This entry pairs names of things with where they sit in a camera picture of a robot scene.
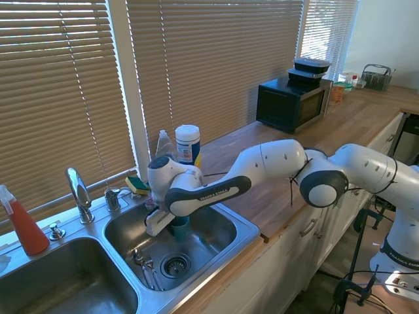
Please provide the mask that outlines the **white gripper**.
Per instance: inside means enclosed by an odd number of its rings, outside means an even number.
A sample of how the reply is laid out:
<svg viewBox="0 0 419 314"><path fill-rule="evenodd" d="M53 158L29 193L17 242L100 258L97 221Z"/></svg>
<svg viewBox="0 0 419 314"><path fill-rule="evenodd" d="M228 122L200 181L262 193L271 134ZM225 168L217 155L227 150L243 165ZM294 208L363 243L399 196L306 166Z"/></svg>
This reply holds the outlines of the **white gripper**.
<svg viewBox="0 0 419 314"><path fill-rule="evenodd" d="M168 231L174 235L174 230L170 222L175 218L169 211L156 209L149 213L145 219L146 232L149 236L157 236L167 225Z"/></svg>

